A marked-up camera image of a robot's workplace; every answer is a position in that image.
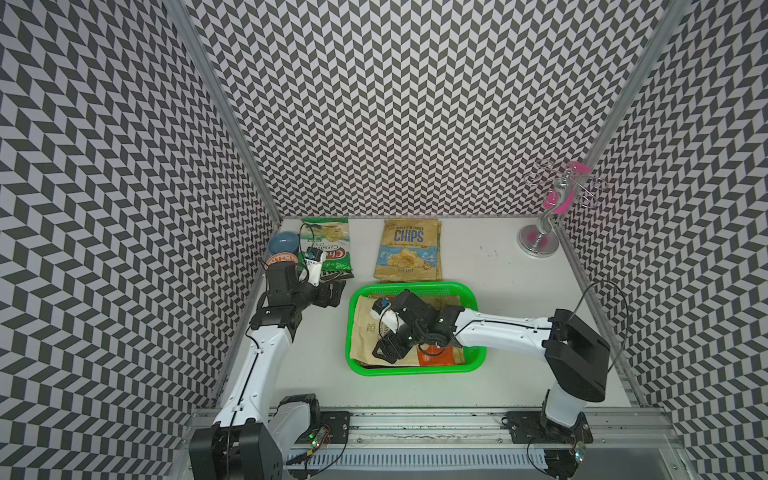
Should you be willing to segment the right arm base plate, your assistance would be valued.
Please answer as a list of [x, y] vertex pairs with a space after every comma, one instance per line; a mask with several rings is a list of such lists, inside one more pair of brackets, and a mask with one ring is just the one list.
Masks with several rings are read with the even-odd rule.
[[541, 410], [508, 411], [503, 417], [514, 444], [576, 445], [594, 442], [586, 415], [581, 412], [573, 427], [564, 427], [548, 420]]

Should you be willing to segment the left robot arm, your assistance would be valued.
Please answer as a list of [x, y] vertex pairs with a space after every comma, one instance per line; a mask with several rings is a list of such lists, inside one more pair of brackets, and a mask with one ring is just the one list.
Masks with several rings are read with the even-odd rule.
[[282, 363], [293, 346], [309, 307], [336, 307], [344, 281], [321, 281], [324, 260], [281, 261], [265, 269], [245, 337], [249, 349], [231, 395], [212, 425], [196, 431], [188, 453], [195, 479], [280, 479], [284, 458], [305, 432], [319, 426], [320, 408], [312, 394], [287, 396], [270, 416]]

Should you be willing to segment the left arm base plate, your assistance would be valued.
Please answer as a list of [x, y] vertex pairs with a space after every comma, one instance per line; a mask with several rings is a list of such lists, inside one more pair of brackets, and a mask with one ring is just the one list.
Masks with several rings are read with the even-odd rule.
[[327, 442], [333, 445], [344, 444], [349, 437], [351, 412], [346, 410], [328, 410], [320, 413], [320, 419], [305, 431], [296, 441], [297, 444], [310, 444], [322, 427], [329, 429]]

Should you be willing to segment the tan orange CHIPS bag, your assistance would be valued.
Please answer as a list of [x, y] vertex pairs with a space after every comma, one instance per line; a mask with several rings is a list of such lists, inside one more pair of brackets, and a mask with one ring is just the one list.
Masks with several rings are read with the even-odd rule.
[[[408, 319], [411, 316], [425, 318], [437, 313], [440, 314], [441, 310], [445, 307], [451, 309], [452, 307], [460, 306], [460, 300], [456, 296], [423, 297], [416, 295], [410, 290], [404, 290], [398, 296], [393, 296], [393, 299], [389, 301], [392, 303], [392, 309], [401, 315], [403, 319]], [[448, 327], [443, 318], [442, 324], [448, 334]]]

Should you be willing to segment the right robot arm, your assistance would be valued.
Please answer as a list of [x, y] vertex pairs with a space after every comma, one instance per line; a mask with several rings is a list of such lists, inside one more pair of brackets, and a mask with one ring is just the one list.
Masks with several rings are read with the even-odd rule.
[[605, 400], [610, 346], [576, 313], [513, 318], [459, 305], [436, 309], [410, 290], [379, 298], [371, 316], [387, 330], [373, 356], [393, 364], [414, 348], [484, 347], [526, 354], [545, 362], [555, 378], [543, 402], [541, 427], [573, 431], [588, 403]]

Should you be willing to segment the orange cassava chips bag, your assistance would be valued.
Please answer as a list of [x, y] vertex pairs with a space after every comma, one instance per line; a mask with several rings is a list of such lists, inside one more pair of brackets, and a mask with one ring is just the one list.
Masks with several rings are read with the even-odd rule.
[[460, 347], [441, 349], [434, 345], [422, 345], [418, 350], [413, 347], [409, 353], [394, 364], [378, 359], [373, 355], [378, 340], [388, 334], [390, 329], [371, 315], [372, 307], [378, 298], [384, 295], [361, 296], [355, 307], [352, 337], [350, 340], [350, 358], [365, 368], [405, 368], [405, 367], [448, 367], [466, 363], [464, 350]]

